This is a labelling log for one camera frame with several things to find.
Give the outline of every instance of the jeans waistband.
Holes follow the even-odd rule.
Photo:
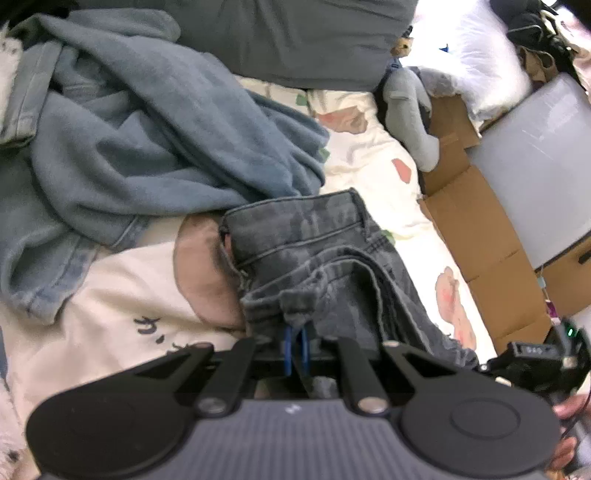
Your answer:
[[[224,215],[220,233],[232,232],[238,267],[273,249],[327,237],[361,223],[368,228],[365,204],[355,189],[312,197],[265,200]]]

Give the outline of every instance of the blue denim jacket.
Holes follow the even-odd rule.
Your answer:
[[[132,247],[153,216],[310,195],[316,122],[243,90],[173,42],[156,10],[35,15],[0,132],[0,294],[52,323],[97,248]]]

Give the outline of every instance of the human hand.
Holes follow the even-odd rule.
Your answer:
[[[568,420],[577,414],[581,408],[583,408],[585,401],[587,400],[587,394],[574,395],[569,397],[566,401],[559,405],[554,406],[554,413],[560,418],[560,420]],[[587,406],[585,414],[591,413],[591,405]],[[568,437],[560,441],[556,450],[552,462],[550,463],[551,470],[562,470],[567,466],[570,461],[574,458],[574,450],[577,446],[577,439],[575,437]]]

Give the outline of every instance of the cardboard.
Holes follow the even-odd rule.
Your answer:
[[[426,204],[467,282],[521,248],[505,211],[476,167],[427,198]]]
[[[455,133],[439,139],[439,163],[435,170],[424,172],[425,193],[432,195],[466,171],[470,166],[468,155]]]
[[[591,260],[579,264],[579,258],[590,250],[591,238],[587,238],[544,267],[546,290],[560,316],[574,315],[591,305]]]
[[[505,211],[470,165],[465,148],[479,137],[459,97],[433,99],[430,132],[440,139],[440,159],[424,175],[428,197],[421,208],[468,282],[495,348],[543,341],[550,318],[542,291]]]
[[[464,149],[480,144],[480,136],[468,118],[468,111],[461,96],[432,98],[431,104],[431,135],[442,139],[454,133]]]
[[[493,340],[545,315],[544,296],[522,249],[480,272],[468,285]],[[549,327],[547,318],[546,333]]]

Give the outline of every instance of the dark gray pillow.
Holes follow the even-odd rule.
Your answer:
[[[79,0],[83,8],[159,8],[180,43],[232,72],[298,88],[373,91],[418,0]]]

